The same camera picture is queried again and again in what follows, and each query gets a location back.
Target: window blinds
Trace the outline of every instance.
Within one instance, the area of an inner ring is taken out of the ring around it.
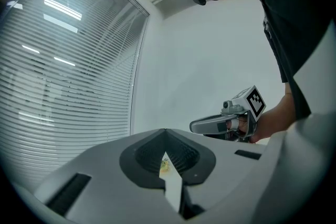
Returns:
[[[141,36],[134,0],[19,0],[0,33],[0,150],[33,191],[84,150],[130,134]]]

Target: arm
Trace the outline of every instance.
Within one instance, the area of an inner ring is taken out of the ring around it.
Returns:
[[[272,134],[286,130],[295,122],[295,106],[288,83],[285,83],[285,95],[279,104],[261,115],[258,121],[258,128],[254,136],[251,137],[251,143],[256,143],[260,139],[270,137]]]

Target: black shirt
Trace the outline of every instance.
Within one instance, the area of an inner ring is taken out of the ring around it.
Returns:
[[[297,119],[310,114],[293,79],[322,39],[331,19],[331,0],[260,0],[266,37],[277,59],[282,82],[292,90]]]

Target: window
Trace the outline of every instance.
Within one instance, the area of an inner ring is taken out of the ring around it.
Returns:
[[[0,151],[33,191],[84,150],[130,135],[148,13],[135,0],[12,0],[0,33]]]

